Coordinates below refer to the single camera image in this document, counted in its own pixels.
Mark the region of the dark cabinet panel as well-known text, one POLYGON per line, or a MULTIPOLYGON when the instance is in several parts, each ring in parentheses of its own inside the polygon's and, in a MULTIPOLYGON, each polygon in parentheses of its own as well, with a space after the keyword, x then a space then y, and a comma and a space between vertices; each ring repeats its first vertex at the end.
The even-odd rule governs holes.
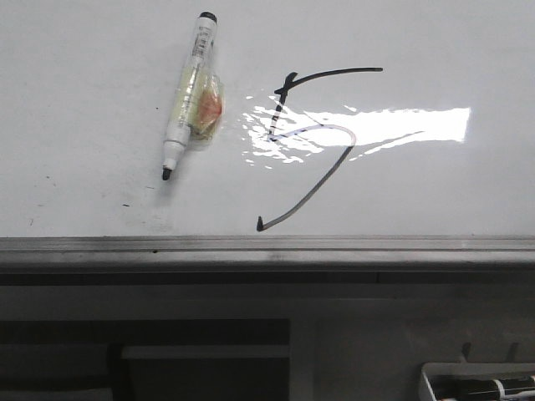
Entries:
POLYGON ((286 400, 283 319, 3 322, 4 400, 286 400))

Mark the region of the white marker tray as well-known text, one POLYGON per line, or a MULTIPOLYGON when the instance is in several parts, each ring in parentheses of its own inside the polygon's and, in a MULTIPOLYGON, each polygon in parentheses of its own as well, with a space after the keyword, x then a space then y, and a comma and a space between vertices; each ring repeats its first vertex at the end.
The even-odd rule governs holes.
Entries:
POLYGON ((534 377, 533 363, 426 363, 421 369, 421 400, 435 400, 432 388, 452 379, 534 377))

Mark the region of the black marker in tray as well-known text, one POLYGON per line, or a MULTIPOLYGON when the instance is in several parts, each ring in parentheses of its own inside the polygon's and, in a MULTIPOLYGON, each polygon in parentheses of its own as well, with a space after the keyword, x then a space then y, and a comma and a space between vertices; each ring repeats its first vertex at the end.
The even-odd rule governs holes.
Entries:
POLYGON ((435 400, 534 400, 534 377, 452 379, 432 388, 435 400))

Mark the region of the white taped whiteboard marker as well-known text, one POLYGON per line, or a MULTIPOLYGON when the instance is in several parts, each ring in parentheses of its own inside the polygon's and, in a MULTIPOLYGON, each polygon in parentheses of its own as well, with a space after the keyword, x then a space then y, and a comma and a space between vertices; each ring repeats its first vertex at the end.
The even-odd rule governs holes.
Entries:
POLYGON ((177 169, 191 139, 208 141, 223 110, 223 88, 213 69, 217 17, 202 12, 193 30, 191 51, 181 71, 163 142, 162 180, 177 169))

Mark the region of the white whiteboard with metal frame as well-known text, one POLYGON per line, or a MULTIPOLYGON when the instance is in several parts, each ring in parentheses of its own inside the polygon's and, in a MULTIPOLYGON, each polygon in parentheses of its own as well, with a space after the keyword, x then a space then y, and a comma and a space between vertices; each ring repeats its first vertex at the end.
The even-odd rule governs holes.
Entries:
POLYGON ((4 1, 1 268, 534 259, 531 1, 4 1), (223 110, 167 181, 193 30, 223 110))

